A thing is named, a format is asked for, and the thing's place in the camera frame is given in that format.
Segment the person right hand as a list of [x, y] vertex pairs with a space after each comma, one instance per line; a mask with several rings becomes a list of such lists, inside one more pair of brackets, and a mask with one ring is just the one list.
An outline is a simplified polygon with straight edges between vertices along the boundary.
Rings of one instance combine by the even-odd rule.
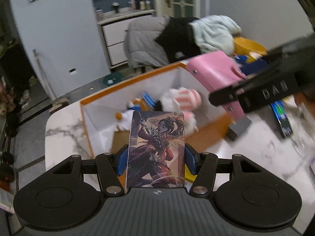
[[305, 105], [307, 111], [314, 117], [315, 103], [314, 103], [314, 88], [305, 90], [303, 92], [295, 93], [294, 100], [297, 106]]

